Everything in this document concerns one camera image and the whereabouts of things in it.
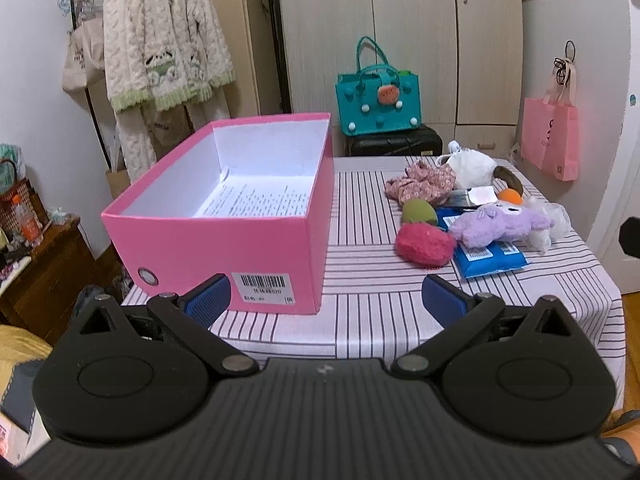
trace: pink shopping bag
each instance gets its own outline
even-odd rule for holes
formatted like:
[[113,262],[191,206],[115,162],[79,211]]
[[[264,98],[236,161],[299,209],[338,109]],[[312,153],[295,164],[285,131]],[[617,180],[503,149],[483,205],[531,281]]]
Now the pink shopping bag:
[[525,99],[522,119],[522,157],[558,180],[578,178],[580,126],[574,106],[576,73],[568,59],[564,82],[556,71],[542,99]]

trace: teal felt bag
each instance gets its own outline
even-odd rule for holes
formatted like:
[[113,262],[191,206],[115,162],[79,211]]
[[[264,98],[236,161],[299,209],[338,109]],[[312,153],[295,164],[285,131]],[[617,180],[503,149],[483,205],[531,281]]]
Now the teal felt bag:
[[[381,64],[360,67],[364,41],[375,47]],[[420,126],[417,75],[389,65],[385,53],[369,36],[363,36],[358,42],[356,67],[353,74],[340,74],[335,84],[340,127],[345,135],[378,134]]]

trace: metal grommet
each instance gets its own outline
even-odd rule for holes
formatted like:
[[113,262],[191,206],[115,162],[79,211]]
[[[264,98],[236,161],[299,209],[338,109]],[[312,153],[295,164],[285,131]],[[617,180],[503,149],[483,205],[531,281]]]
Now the metal grommet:
[[429,361],[418,354],[403,355],[396,362],[405,372],[421,372],[429,367]]
[[159,283],[158,277],[149,269],[145,269],[145,267],[138,269],[138,276],[140,276],[140,279],[147,285],[156,286]]
[[222,359],[222,367],[230,372],[245,372],[254,365],[254,360],[247,355],[234,354]]

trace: purple stuffed animal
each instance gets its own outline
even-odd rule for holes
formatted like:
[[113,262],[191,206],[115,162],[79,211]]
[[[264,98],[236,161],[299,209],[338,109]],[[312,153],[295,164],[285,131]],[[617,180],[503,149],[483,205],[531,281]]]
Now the purple stuffed animal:
[[449,233],[466,247],[479,249],[494,240],[522,240],[531,231],[543,231],[553,225],[553,220],[538,211],[508,202],[494,202],[464,213],[449,227]]

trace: tablecloth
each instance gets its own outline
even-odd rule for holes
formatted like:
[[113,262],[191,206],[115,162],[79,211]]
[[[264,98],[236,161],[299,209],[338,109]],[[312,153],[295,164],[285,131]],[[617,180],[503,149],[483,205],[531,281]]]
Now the tablecloth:
[[[270,356],[321,359],[379,357],[388,365],[442,327],[422,306],[426,274],[435,272],[468,294],[492,292],[507,304],[532,305],[558,296],[609,368],[622,407],[625,325],[620,292],[582,239],[571,232],[544,256],[517,244],[529,265],[465,280],[455,264],[419,269],[394,253],[401,210],[384,195],[385,180],[418,160],[413,156],[335,159],[335,193],[321,309],[315,316],[225,312],[211,331],[259,362]],[[434,164],[433,157],[425,157]],[[508,161],[525,194],[542,194]],[[495,187],[504,187],[495,181]],[[148,296],[134,286],[123,304]]]

